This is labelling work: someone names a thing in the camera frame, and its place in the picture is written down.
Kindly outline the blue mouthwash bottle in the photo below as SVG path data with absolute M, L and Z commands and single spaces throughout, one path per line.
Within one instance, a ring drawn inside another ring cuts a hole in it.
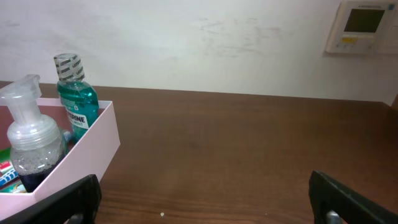
M 81 58 L 65 53 L 53 57 L 58 75 L 57 91 L 67 111 L 73 136 L 79 141 L 99 116 L 98 96 L 86 81 Z

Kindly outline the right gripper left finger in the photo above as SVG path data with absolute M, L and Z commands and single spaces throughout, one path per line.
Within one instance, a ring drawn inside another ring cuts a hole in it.
M 102 198 L 94 174 L 76 181 L 34 205 L 4 219 L 2 224 L 94 224 Z

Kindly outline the blue disposable razor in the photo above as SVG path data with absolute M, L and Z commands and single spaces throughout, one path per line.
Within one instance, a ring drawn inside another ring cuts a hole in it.
M 73 134 L 68 130 L 63 130 L 63 137 L 66 143 L 69 143 L 73 139 Z

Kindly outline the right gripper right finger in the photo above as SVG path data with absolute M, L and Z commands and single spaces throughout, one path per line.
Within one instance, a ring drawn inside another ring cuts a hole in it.
M 397 223 L 397 214 L 320 171 L 310 176 L 308 196 L 315 223 Z

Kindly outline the clear pump sanitizer bottle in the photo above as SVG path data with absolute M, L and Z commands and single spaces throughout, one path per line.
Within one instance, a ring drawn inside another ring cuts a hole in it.
M 56 121 L 40 112 L 39 80 L 39 75 L 30 74 L 1 88 L 1 101 L 14 120 L 7 129 L 12 165 L 28 193 L 58 166 L 68 149 Z

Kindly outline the blue white toothbrush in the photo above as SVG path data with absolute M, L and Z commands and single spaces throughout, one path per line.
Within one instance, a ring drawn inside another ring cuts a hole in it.
M 15 169 L 8 170 L 4 175 L 0 178 L 0 187 L 4 187 L 8 183 L 12 182 L 14 179 L 18 178 L 18 173 Z

